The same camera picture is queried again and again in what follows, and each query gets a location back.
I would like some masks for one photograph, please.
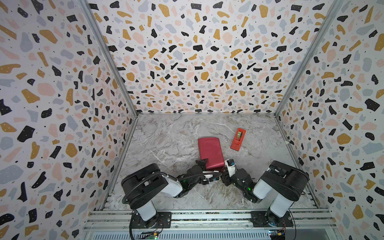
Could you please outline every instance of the black cable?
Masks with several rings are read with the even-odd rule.
[[[295,225],[295,237],[292,240],[295,240],[296,239],[296,223],[295,223],[295,218],[293,217],[292,213],[291,213],[291,216],[292,216],[292,219],[293,219],[293,224]]]
[[[177,178],[175,178],[174,176],[171,176],[165,172],[155,172],[155,173],[152,173],[151,175],[145,177],[143,180],[141,180],[138,184],[136,184],[129,192],[127,192],[127,194],[122,198],[122,203],[123,204],[127,204],[127,198],[129,197],[129,195],[131,193],[133,193],[133,191],[135,191],[136,188],[138,188],[141,184],[147,182],[148,180],[151,180],[151,179],[154,179],[155,177],[159,176],[159,175],[162,175],[164,177],[169,177],[169,178],[172,178],[174,181],[178,181]]]
[[[182,181],[182,180],[186,180],[186,179],[198,177],[198,176],[204,176],[204,175],[214,175],[215,177],[218,177],[218,176],[222,176],[223,174],[221,172],[202,172],[202,173],[194,174],[188,177],[183,177],[181,179],[178,179],[178,181]]]
[[[131,221],[129,222],[129,236],[131,237],[131,240],[134,240],[133,234],[132,234],[133,214],[134,214],[134,212],[132,211],[132,213],[131,213]]]

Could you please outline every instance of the marble floor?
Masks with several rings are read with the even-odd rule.
[[[245,134],[240,151],[230,149],[237,128]],[[294,166],[273,116],[268,115],[140,115],[118,181],[104,210],[130,210],[122,204],[121,180],[127,175],[157,163],[173,176],[185,173],[199,159],[197,139],[218,137],[224,159],[233,158],[237,168],[245,168],[257,180],[273,160]],[[235,186],[222,181],[198,184],[183,198],[159,193],[152,201],[158,210],[266,209],[277,192],[273,190],[259,204],[243,198]],[[308,195],[302,195],[292,208],[313,208]]]

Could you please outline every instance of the mounting plate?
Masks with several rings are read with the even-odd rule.
[[[161,221],[163,223],[163,228],[170,228],[170,222],[172,220],[172,212],[157,212],[157,213],[159,214],[158,219],[161,219]],[[132,229],[146,228],[145,222],[140,217],[140,215],[132,214],[131,217],[133,217]],[[160,226],[157,226],[157,224],[154,224],[153,226],[151,226],[149,228],[157,228],[157,227],[159,227],[159,229],[161,229],[161,224],[160,224]]]
[[[271,227],[268,224],[268,221],[265,218],[266,211],[252,211],[251,212],[251,222],[253,223],[253,227]],[[293,222],[290,219],[289,212],[286,212],[283,216],[283,220],[285,221],[286,227],[293,227]],[[284,223],[281,222],[277,225],[277,227],[284,227]]]

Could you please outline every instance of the red box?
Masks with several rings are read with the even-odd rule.
[[[236,150],[236,151],[240,150],[241,144],[243,143],[243,139],[244,139],[244,136],[245,136],[245,132],[246,131],[244,129],[241,129],[241,128],[237,129],[237,132],[235,134],[235,138],[233,139],[233,142],[232,142],[232,145],[231,145],[231,148],[233,150]]]
[[[225,166],[220,140],[217,137],[202,137],[197,140],[200,159],[208,158],[207,170],[222,170]]]

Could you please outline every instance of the terrazzo wallpaper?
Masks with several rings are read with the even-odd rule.
[[[383,14],[345,1],[278,116],[346,240],[384,236]]]
[[[0,7],[0,238],[79,239],[131,113],[77,2]]]
[[[332,0],[89,0],[139,113],[271,113]]]

